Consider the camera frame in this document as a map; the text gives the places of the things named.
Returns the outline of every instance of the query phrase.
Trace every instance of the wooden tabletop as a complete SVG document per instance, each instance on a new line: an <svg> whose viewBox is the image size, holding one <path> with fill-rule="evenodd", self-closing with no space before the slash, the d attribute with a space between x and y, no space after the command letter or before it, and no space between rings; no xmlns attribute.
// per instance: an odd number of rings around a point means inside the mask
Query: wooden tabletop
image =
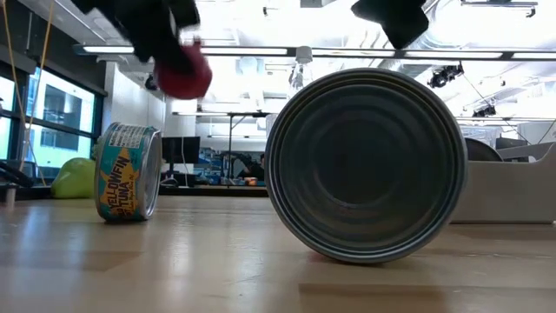
<svg viewBox="0 0 556 313"><path fill-rule="evenodd" d="M163 196L147 223L92 201L0 207L0 312L538 313L556 311L556 229L449 226L382 266L340 264L268 199Z"/></svg>

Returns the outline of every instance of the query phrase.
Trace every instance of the ceiling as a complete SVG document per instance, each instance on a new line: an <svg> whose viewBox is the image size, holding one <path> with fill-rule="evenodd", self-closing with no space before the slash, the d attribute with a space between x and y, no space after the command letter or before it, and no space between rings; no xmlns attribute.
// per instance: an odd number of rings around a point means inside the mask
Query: ceiling
<svg viewBox="0 0 556 313"><path fill-rule="evenodd" d="M47 17L49 1L19 0L39 16ZM199 0L202 25L183 32L183 39L199 35L205 45L300 46L329 48L384 48L388 42L375 23L353 16L349 7L355 0L336 0L323 8L301 8L304 0ZM85 16L70 0L55 0L53 24L85 44L128 44L97 11ZM556 1L537 0L537 14L527 18L523 10L468 8L460 0L429 0L424 10L431 21L429 31L413 49L556 49L556 33L549 25L556 13ZM268 7L268 15L262 7ZM120 70L142 84L152 64L140 64L134 57L105 57L119 63ZM260 58L254 75L244 75L237 57L210 57L214 71L206 103L245 103L260 95L261 106L279 110L286 102L288 76L293 58ZM310 64L313 79L353 67L381 67L397 70L422 83L432 70L443 65L431 61L403 62L377 59L315 59ZM460 77L434 91L455 115L471 114L482 97L498 103L551 82L556 72L552 63L464 62L466 77Z"/></svg>

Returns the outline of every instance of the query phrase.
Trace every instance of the metal can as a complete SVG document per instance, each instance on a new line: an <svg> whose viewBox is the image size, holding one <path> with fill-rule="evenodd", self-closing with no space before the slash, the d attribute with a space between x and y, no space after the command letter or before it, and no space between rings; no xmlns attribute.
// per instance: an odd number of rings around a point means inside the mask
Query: metal can
<svg viewBox="0 0 556 313"><path fill-rule="evenodd" d="M99 143L95 171L98 215L109 222L145 221L156 208L162 136L154 127L112 123Z"/></svg>

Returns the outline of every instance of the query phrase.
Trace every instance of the red ball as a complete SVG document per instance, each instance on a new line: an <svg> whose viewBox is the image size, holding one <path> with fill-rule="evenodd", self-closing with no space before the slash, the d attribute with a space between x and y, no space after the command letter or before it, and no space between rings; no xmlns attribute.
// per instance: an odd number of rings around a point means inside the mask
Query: red ball
<svg viewBox="0 0 556 313"><path fill-rule="evenodd" d="M193 64L192 74L176 71L171 64L155 62L154 76L158 87L166 95L182 100L205 97L212 81L209 62L201 53L201 42L182 46L182 51Z"/></svg>

